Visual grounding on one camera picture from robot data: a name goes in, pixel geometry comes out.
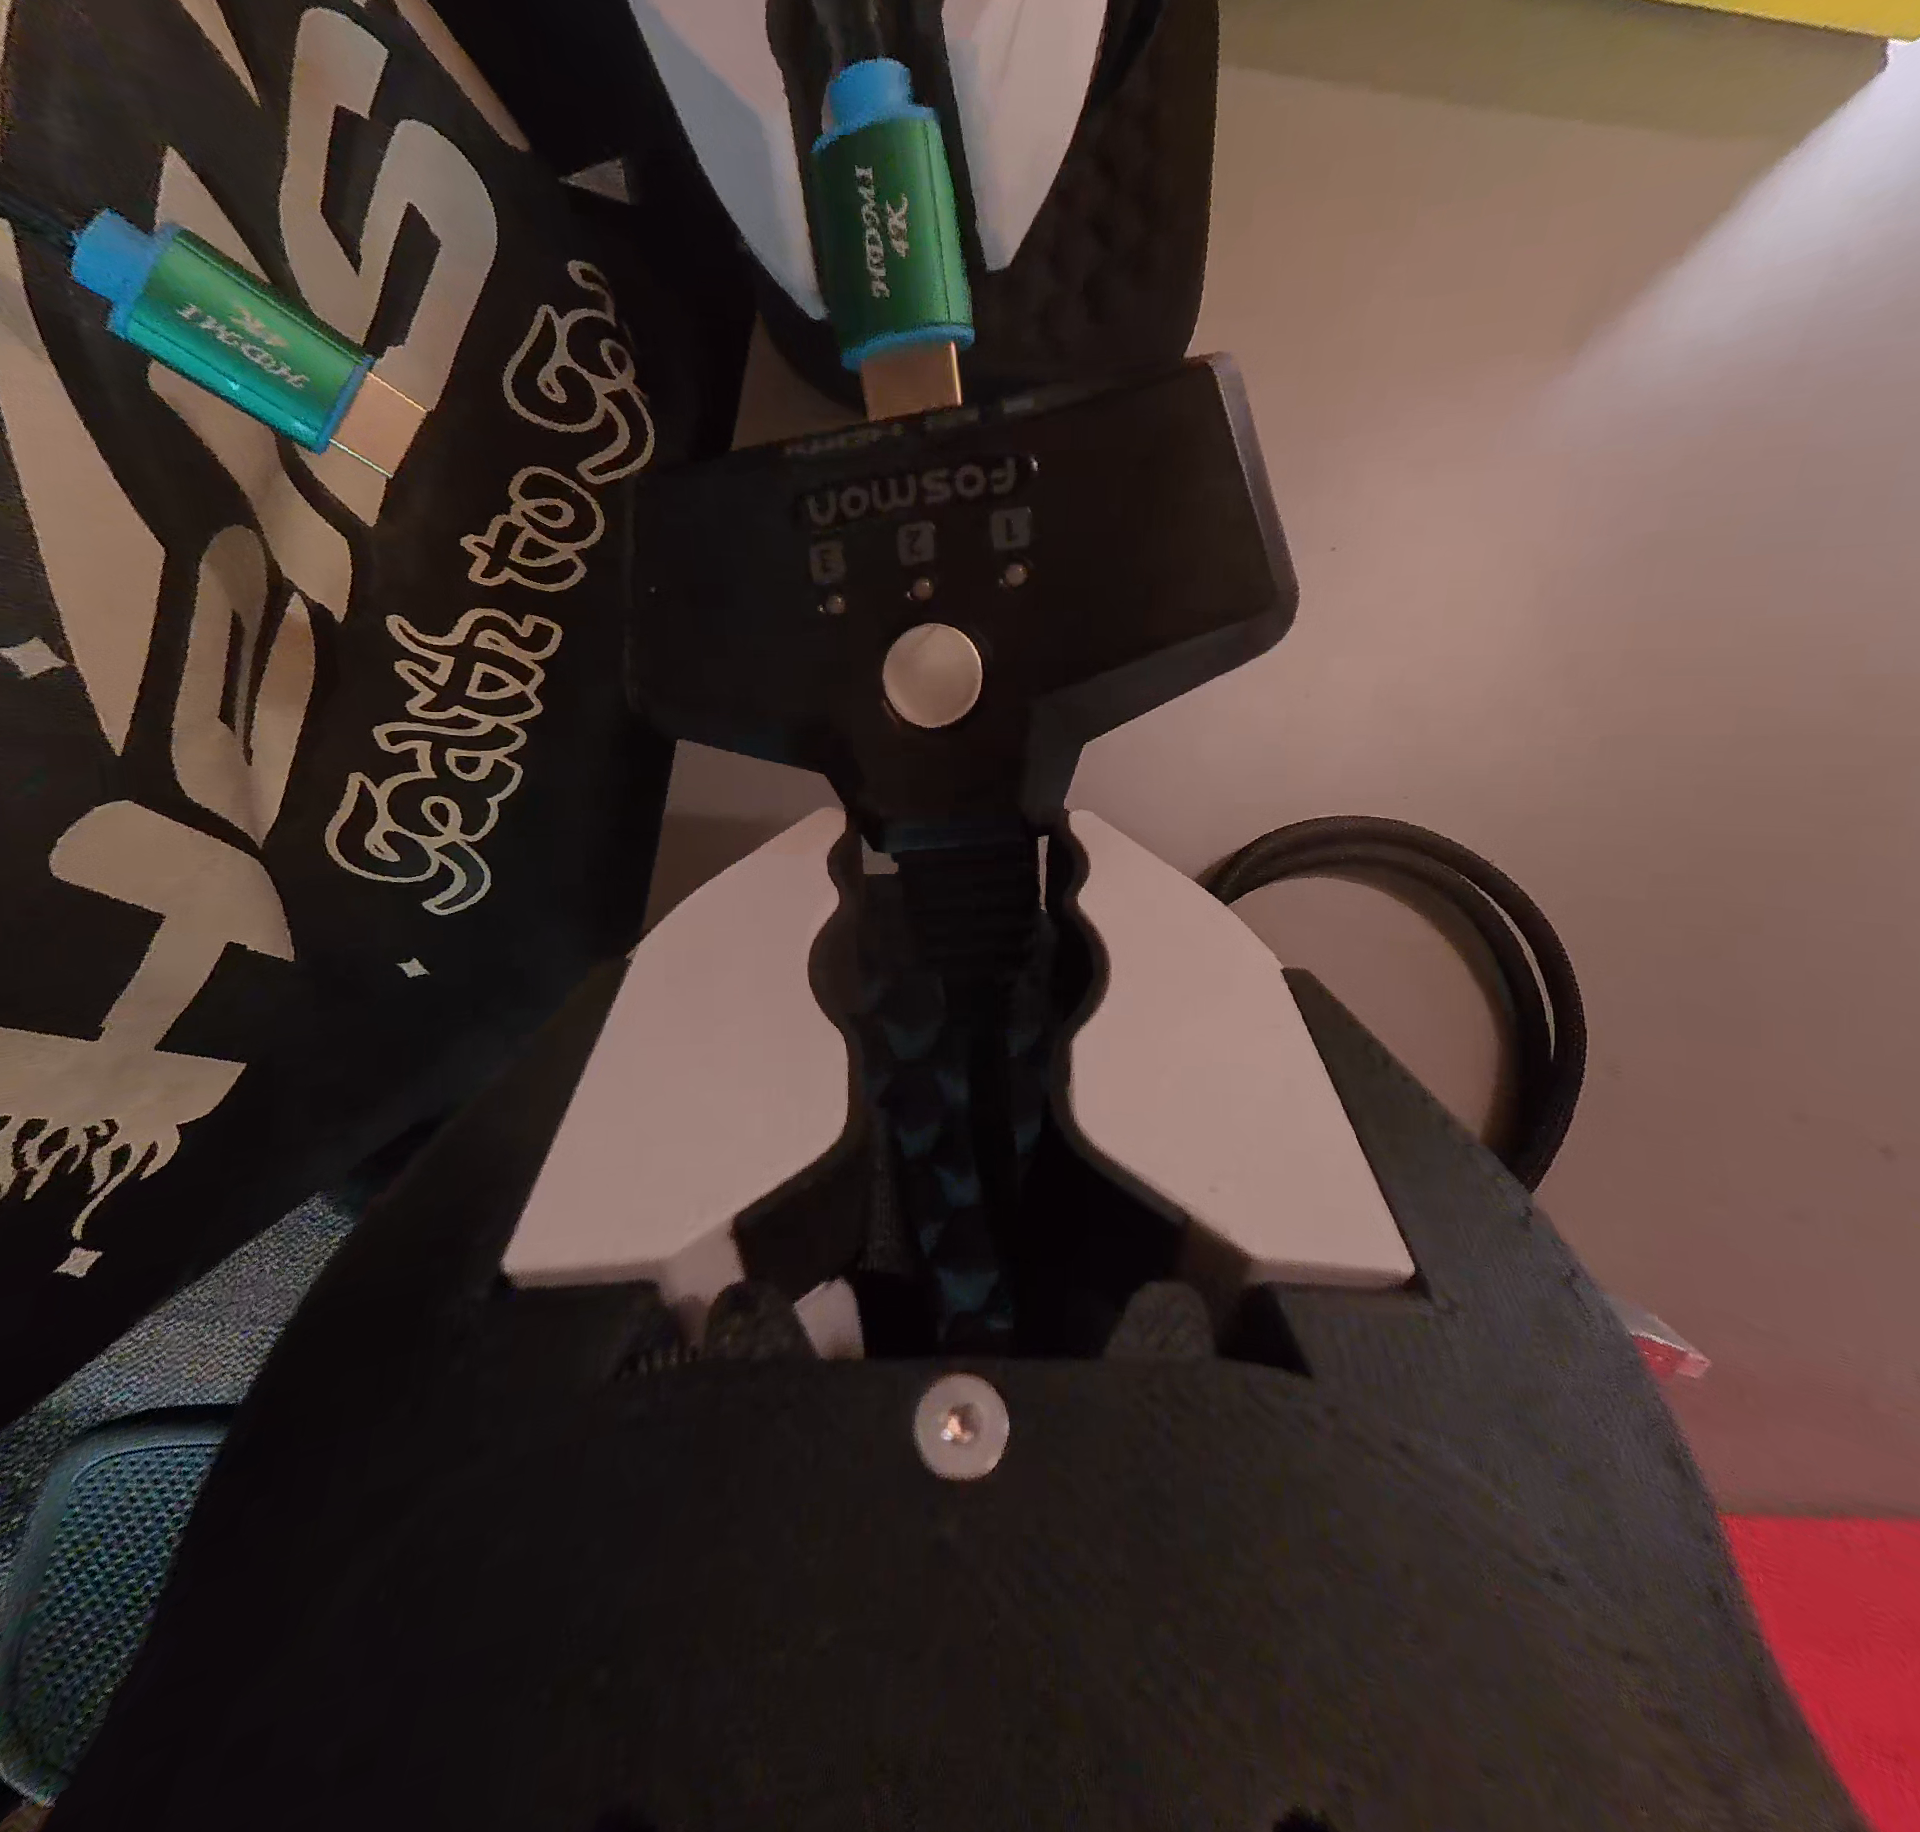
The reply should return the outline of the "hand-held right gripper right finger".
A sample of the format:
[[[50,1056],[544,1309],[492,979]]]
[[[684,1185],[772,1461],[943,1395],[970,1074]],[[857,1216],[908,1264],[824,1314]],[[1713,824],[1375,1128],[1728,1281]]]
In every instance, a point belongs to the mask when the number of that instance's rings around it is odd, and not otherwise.
[[[1418,1268],[1280,961],[1098,814],[1064,843],[1094,966],[1057,1087],[1070,1146],[1173,1225],[1205,1300],[1406,1289]]]

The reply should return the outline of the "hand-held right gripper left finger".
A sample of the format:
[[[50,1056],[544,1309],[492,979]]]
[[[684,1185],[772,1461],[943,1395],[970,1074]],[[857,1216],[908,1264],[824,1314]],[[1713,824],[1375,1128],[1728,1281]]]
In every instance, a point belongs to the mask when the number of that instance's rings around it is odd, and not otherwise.
[[[502,1255],[517,1289],[641,1281],[707,1314],[740,1281],[829,1277],[748,1268],[742,1225],[855,1128],[849,1039],[813,989],[846,832],[808,814],[639,942]]]

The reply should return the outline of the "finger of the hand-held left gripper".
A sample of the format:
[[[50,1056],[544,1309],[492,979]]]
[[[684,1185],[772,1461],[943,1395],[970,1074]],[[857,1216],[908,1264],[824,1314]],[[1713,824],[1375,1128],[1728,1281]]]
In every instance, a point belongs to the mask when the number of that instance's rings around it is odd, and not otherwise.
[[[1053,191],[1112,0],[901,0],[901,51],[948,133],[980,275],[1007,272]]]
[[[766,29],[769,0],[628,3],[740,238],[808,319],[825,320],[804,161]]]

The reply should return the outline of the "braided hdmi cable green plugs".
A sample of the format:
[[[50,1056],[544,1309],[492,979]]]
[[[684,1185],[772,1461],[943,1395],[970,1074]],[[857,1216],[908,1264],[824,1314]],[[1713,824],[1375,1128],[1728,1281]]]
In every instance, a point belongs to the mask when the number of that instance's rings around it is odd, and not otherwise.
[[[455,0],[457,29],[483,39],[483,69],[528,69],[509,48],[502,0]],[[908,69],[876,51],[829,75],[813,165],[813,266],[843,365],[868,408],[957,403],[954,353],[973,342],[973,298],[957,232],[943,130],[912,100]],[[394,386],[395,353],[375,359],[296,294],[263,280],[178,220],[154,229],[101,210],[85,226],[4,192],[4,285],[20,244],[37,247],[98,297],[101,325],[166,378],[186,384],[312,463],[342,459],[391,480],[425,408]]]

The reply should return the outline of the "black hdmi switch box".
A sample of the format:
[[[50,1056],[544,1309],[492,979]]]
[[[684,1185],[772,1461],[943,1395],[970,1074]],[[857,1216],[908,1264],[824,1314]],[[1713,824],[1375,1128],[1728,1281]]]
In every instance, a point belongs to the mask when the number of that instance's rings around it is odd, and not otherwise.
[[[637,712],[819,774],[886,855],[1044,832],[1094,739],[1297,617],[1226,356],[664,475],[628,592]]]

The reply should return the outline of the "red plastic bin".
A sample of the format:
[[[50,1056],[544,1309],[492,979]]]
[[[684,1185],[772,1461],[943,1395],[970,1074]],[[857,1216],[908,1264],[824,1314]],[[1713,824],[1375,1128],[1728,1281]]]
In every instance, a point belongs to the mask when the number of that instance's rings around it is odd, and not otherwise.
[[[1870,1829],[1917,1829],[1917,1392],[1709,1358],[1615,1306],[1694,1444],[1763,1642]]]

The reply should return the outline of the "black printed sweatshirt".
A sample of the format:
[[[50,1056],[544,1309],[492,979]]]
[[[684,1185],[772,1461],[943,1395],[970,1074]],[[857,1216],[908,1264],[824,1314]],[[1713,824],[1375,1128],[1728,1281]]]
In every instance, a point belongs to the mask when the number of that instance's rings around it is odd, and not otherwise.
[[[4,0],[4,1420],[630,950],[637,514],[746,266],[624,0]],[[370,356],[394,475],[108,331],[101,212]]]

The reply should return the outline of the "blue grey cloth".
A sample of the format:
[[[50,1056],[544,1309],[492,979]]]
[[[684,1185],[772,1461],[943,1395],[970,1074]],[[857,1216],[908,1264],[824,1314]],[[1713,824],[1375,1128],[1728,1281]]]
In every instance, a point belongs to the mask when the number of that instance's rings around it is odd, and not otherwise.
[[[309,1201],[4,1420],[4,1829],[71,1781],[237,1405],[356,1223]]]

